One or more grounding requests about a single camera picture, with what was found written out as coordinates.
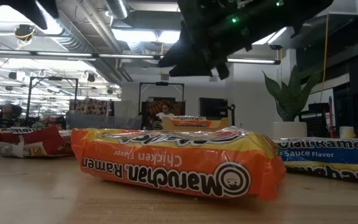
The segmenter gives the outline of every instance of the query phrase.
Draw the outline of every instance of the white pot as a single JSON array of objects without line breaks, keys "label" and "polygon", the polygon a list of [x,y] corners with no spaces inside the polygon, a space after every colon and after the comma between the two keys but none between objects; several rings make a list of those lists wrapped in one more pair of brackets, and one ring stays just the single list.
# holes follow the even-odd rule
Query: white pot
[{"label": "white pot", "polygon": [[302,138],[308,136],[305,122],[274,122],[273,138]]}]

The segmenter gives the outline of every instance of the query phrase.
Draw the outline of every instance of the ramen package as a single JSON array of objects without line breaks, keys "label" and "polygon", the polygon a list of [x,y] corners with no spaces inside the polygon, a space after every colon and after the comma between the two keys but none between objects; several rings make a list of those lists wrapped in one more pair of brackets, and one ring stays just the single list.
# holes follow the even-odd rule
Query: ramen package
[{"label": "ramen package", "polygon": [[358,139],[303,138],[277,142],[288,171],[358,182]]},{"label": "ramen package", "polygon": [[71,131],[59,131],[56,126],[44,129],[0,129],[0,155],[6,157],[72,156]]},{"label": "ramen package", "polygon": [[81,170],[95,177],[170,192],[273,199],[285,167],[268,137],[241,129],[216,132],[74,129]]}]

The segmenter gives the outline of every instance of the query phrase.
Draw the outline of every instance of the desk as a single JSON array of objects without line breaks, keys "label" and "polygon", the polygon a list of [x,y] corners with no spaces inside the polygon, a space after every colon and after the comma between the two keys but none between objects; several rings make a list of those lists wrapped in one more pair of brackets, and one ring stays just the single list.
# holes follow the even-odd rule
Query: desk
[{"label": "desk", "polygon": [[358,223],[358,184],[287,174],[279,198],[194,198],[83,174],[73,157],[0,157],[0,223]]}]

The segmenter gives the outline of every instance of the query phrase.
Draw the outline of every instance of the potted plant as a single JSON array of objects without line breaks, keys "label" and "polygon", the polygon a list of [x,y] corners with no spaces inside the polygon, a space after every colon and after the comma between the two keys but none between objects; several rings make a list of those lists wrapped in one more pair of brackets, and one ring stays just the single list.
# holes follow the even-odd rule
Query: potted plant
[{"label": "potted plant", "polygon": [[311,89],[320,81],[321,73],[310,76],[306,85],[302,88],[300,82],[299,69],[294,66],[290,82],[280,85],[267,77],[265,72],[265,84],[268,92],[276,101],[277,112],[283,122],[273,124],[273,138],[297,138],[307,137],[306,123],[295,122],[296,116],[303,110],[308,101]]}]

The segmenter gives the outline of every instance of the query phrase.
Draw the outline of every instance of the green leaf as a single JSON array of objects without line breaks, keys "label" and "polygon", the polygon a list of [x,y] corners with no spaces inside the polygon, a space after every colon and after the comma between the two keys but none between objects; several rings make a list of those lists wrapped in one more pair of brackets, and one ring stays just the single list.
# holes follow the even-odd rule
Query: green leaf
[{"label": "green leaf", "polygon": [[299,77],[299,69],[298,66],[296,65],[292,69],[288,87],[293,95],[297,95],[301,91],[301,80]]},{"label": "green leaf", "polygon": [[277,100],[281,94],[280,85],[276,81],[266,76],[264,71],[262,72],[265,75],[265,84],[266,84],[267,91]]},{"label": "green leaf", "polygon": [[312,76],[310,76],[308,82],[306,83],[305,87],[301,90],[301,92],[298,95],[298,108],[297,113],[300,113],[303,108],[306,105],[306,102],[308,101],[309,94],[311,92],[311,89],[313,89],[314,86],[316,86],[317,83],[320,82],[321,79],[321,73],[315,73]]},{"label": "green leaf", "polygon": [[276,103],[276,109],[278,115],[280,115],[283,121],[294,121],[294,119],[291,120],[291,116],[288,114],[288,112],[284,108],[282,108],[278,103]]},{"label": "green leaf", "polygon": [[298,100],[291,92],[287,84],[282,82],[282,91],[280,98],[277,100],[278,104],[287,112],[286,119],[293,120],[297,116]]}]

